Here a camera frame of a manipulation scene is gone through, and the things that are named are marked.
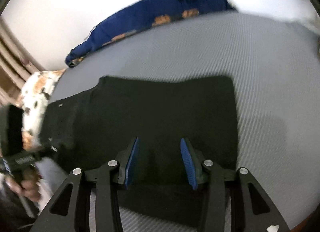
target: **metal pin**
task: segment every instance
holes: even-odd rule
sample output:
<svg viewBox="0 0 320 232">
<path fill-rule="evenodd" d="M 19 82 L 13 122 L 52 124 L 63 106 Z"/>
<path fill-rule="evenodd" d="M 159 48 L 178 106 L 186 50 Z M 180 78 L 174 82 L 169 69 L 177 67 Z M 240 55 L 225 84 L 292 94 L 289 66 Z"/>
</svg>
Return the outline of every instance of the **metal pin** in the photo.
<svg viewBox="0 0 320 232">
<path fill-rule="evenodd" d="M 248 174 L 248 170 L 246 168 L 240 168 L 240 173 L 246 175 Z"/>
<path fill-rule="evenodd" d="M 53 151 L 58 152 L 58 149 L 56 149 L 54 146 L 50 147 Z"/>
<path fill-rule="evenodd" d="M 213 166 L 213 162 L 211 160 L 205 160 L 203 163 L 205 166 Z"/>
<path fill-rule="evenodd" d="M 108 162 L 108 165 L 113 167 L 113 166 L 116 166 L 118 164 L 118 162 L 116 160 L 111 160 Z"/>
<path fill-rule="evenodd" d="M 21 196 L 21 195 L 18 195 L 18 196 L 19 196 L 20 202 L 21 202 L 22 206 L 24 207 L 27 215 L 28 215 L 29 217 L 31 217 L 31 218 L 34 219 L 35 216 L 33 215 L 33 212 L 32 212 L 32 210 L 31 210 L 31 208 L 30 208 L 30 206 L 29 206 L 26 198 L 23 197 L 23 196 Z"/>
<path fill-rule="evenodd" d="M 72 171 L 72 173 L 74 174 L 74 175 L 78 175 L 78 174 L 80 174 L 82 172 L 82 170 L 80 169 L 80 168 L 76 168 L 76 169 L 74 169 L 73 171 Z"/>
</svg>

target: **black t-shirt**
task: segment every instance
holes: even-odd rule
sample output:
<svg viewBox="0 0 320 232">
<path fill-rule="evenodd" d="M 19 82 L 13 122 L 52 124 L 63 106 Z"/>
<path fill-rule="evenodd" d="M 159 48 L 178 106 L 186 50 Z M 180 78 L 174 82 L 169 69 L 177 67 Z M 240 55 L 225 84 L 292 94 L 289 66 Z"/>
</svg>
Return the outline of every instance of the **black t-shirt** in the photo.
<svg viewBox="0 0 320 232">
<path fill-rule="evenodd" d="M 49 104 L 40 140 L 67 149 L 57 163 L 70 172 L 100 167 L 136 136 L 135 189 L 118 192 L 120 205 L 196 225 L 192 220 L 199 218 L 202 196 L 188 184 L 180 140 L 187 136 L 206 159 L 236 168 L 232 80 L 218 76 L 164 83 L 103 77 L 96 87 Z"/>
</svg>

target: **gray fabric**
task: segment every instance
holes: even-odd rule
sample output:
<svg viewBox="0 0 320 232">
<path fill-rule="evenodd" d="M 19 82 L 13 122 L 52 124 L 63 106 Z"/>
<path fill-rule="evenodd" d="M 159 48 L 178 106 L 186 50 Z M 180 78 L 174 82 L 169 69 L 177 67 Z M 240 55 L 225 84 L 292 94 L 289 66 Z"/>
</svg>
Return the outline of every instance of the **gray fabric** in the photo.
<svg viewBox="0 0 320 232">
<path fill-rule="evenodd" d="M 90 198 L 90 232 L 95 232 L 95 193 L 91 192 Z M 165 231 L 165 232 L 196 232 L 196 229 L 177 223 L 154 219 L 129 209 L 119 207 L 124 232 L 132 231 Z"/>
<path fill-rule="evenodd" d="M 48 182 L 52 192 L 55 192 L 67 177 L 67 173 L 50 158 L 43 158 L 40 162 L 37 162 L 36 166 L 42 177 Z"/>
<path fill-rule="evenodd" d="M 217 13 L 187 19 L 88 56 L 61 77 L 51 102 L 94 87 L 104 75 L 172 82 L 232 76 L 239 115 L 237 165 L 253 173 L 293 228 L 320 201 L 316 40 L 298 24 L 257 16 Z M 125 231 L 145 231 L 141 223 L 158 222 L 133 217 L 122 217 Z"/>
</svg>

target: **human hand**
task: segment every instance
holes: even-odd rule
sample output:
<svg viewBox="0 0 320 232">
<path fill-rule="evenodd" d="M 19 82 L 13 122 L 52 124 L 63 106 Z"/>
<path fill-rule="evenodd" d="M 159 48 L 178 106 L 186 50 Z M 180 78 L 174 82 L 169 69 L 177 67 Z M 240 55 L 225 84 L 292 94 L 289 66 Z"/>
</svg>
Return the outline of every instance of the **human hand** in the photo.
<svg viewBox="0 0 320 232">
<path fill-rule="evenodd" d="M 38 202 L 41 198 L 39 192 L 39 175 L 35 170 L 27 169 L 23 172 L 24 180 L 21 182 L 21 186 L 9 175 L 6 176 L 6 183 L 10 190 L 18 195 L 22 195 L 33 202 Z"/>
</svg>

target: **beige curtain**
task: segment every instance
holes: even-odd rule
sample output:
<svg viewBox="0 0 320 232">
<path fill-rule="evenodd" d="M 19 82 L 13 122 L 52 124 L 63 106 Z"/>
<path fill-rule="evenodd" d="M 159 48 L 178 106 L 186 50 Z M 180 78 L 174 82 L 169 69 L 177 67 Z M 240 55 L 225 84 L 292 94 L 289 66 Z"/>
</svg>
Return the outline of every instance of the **beige curtain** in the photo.
<svg viewBox="0 0 320 232">
<path fill-rule="evenodd" d="M 15 103 L 30 75 L 42 70 L 0 17 L 0 106 Z"/>
</svg>

